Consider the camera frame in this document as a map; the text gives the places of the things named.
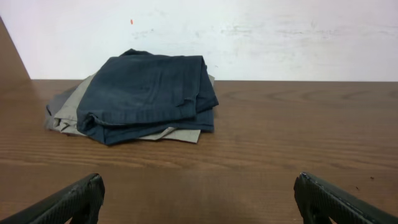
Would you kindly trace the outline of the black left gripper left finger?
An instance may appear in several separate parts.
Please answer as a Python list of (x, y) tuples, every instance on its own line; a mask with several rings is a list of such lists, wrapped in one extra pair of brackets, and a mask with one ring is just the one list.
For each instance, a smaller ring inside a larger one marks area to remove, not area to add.
[(1, 220), (1, 224), (97, 224), (104, 195), (103, 179), (93, 173)]

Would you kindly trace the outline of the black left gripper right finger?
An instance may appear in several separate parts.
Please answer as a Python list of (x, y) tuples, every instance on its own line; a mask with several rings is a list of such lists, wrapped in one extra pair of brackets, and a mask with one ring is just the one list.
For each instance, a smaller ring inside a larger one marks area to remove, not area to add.
[(304, 224), (397, 224), (397, 217), (307, 172), (296, 178), (294, 197)]

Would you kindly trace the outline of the navy blue shorts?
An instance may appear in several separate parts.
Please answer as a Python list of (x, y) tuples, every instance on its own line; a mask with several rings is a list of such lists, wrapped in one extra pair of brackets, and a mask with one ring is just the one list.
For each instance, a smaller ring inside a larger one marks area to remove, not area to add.
[(201, 55), (130, 49), (94, 75), (76, 110), (76, 128), (107, 146), (167, 128), (212, 132), (217, 105)]

